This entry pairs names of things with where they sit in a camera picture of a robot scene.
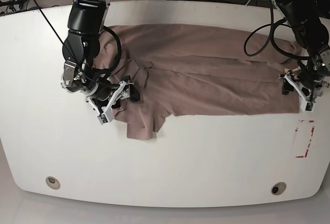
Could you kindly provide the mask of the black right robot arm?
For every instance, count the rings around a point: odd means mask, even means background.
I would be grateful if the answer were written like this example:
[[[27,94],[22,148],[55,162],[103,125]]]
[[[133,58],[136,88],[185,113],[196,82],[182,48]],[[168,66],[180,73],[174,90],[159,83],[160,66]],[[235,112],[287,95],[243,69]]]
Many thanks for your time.
[[[107,77],[118,66],[122,48],[118,35],[104,26],[110,0],[73,0],[68,20],[68,36],[62,46],[65,59],[62,85],[70,93],[86,93],[97,109],[104,107],[119,84],[112,84]],[[101,32],[112,35],[117,53],[105,69],[94,67],[94,59],[100,52]]]

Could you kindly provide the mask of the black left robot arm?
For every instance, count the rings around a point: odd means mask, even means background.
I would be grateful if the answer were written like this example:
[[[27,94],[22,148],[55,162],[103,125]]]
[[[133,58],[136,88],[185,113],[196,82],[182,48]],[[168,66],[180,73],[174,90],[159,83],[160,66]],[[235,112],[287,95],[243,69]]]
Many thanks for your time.
[[[298,61],[299,81],[304,88],[316,93],[321,81],[329,76],[329,33],[321,23],[314,0],[273,0],[284,18],[271,24],[270,41],[282,55]],[[274,32],[280,25],[287,23],[296,42],[304,48],[308,56],[298,56],[278,47]]]

